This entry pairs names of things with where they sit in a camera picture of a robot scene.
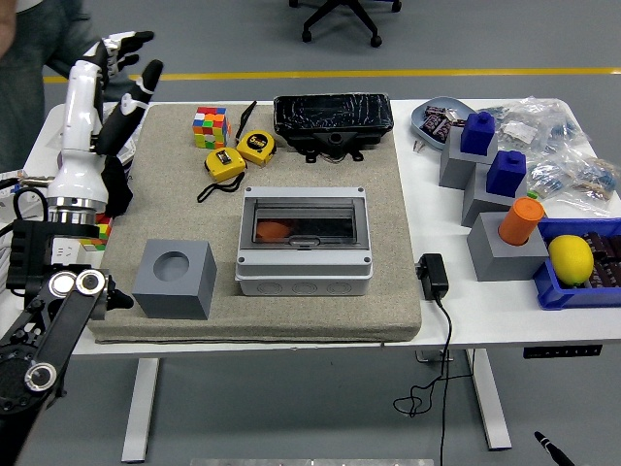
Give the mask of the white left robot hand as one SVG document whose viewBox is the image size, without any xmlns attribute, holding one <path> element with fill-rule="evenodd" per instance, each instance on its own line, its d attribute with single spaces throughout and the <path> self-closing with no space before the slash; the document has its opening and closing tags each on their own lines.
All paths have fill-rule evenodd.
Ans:
<svg viewBox="0 0 621 466">
<path fill-rule="evenodd" d="M 138 50 L 153 37 L 151 31 L 115 33 L 96 42 L 74 63 L 65 105 L 61 167 L 48 187 L 52 205 L 108 203 L 102 180 L 105 162 L 117 156 L 141 122 L 163 63 L 151 61 L 107 117 L 103 116 L 103 91 L 113 76 L 138 61 Z"/>
</svg>

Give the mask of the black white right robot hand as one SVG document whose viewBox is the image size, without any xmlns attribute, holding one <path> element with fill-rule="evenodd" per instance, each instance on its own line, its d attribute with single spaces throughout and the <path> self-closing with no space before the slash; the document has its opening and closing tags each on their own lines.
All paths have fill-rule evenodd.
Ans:
<svg viewBox="0 0 621 466">
<path fill-rule="evenodd" d="M 534 436 L 558 466 L 575 466 L 575 463 L 541 432 L 535 431 Z"/>
</svg>

